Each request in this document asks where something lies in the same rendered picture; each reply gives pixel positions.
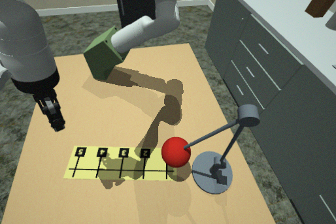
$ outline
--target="red ball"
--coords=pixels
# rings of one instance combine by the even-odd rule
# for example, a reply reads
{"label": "red ball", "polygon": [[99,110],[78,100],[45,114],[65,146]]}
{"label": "red ball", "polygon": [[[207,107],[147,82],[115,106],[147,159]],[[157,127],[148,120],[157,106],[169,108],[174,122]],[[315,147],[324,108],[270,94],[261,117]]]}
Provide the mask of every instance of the red ball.
{"label": "red ball", "polygon": [[192,154],[190,147],[188,149],[184,149],[185,145],[188,143],[180,137],[172,137],[165,141],[162,146],[161,154],[163,160],[170,167],[182,167],[188,161]]}

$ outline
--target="green block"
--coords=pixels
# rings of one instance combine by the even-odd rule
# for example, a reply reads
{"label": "green block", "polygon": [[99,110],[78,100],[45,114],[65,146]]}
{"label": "green block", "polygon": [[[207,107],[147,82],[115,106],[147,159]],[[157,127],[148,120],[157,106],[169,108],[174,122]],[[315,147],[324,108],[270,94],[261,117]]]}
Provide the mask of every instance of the green block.
{"label": "green block", "polygon": [[111,43],[111,37],[117,32],[113,26],[104,32],[87,47],[84,57],[96,80],[106,80],[113,68],[122,63],[128,52],[120,54],[114,49]]}

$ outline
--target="wooden table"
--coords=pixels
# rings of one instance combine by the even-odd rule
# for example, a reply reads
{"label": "wooden table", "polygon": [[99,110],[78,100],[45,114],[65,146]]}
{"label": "wooden table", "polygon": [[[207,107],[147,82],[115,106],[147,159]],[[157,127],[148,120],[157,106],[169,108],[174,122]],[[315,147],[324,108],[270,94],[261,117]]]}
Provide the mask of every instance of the wooden table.
{"label": "wooden table", "polygon": [[202,152],[223,153],[226,130],[192,147],[181,182],[64,179],[74,146],[162,147],[227,123],[189,44],[132,49],[108,82],[93,79],[82,54],[57,57],[55,90],[66,121],[56,133],[35,107],[3,217],[10,223],[275,223],[235,143],[230,188],[202,191],[191,175]]}

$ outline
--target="baseboard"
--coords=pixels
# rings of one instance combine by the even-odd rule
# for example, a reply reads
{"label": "baseboard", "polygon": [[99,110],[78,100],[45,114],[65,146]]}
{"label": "baseboard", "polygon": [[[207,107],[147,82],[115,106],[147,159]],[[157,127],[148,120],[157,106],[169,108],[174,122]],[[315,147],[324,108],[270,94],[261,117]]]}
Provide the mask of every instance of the baseboard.
{"label": "baseboard", "polygon": [[[214,4],[211,0],[181,0],[177,1],[179,7],[206,5],[212,11],[214,11]],[[68,14],[80,14],[90,12],[104,12],[104,11],[116,11],[118,5],[96,5],[86,7],[70,7],[70,8],[47,8],[44,10],[36,10],[39,16],[58,16]]]}

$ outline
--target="floor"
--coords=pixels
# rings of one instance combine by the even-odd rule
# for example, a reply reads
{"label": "floor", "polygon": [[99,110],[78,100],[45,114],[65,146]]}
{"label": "floor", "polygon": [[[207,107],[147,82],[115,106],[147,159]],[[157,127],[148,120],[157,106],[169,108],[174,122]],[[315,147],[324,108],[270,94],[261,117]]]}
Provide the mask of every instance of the floor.
{"label": "floor", "polygon": [[[237,105],[205,49],[212,10],[196,6],[180,7],[179,11],[180,26],[176,30],[138,47],[189,43],[226,120],[235,120]],[[55,57],[82,54],[93,39],[112,26],[121,29],[118,11],[45,16],[41,20]],[[18,91],[11,80],[0,91],[0,221],[34,107],[32,95]],[[249,128],[244,128],[237,142],[276,223],[301,223]]]}

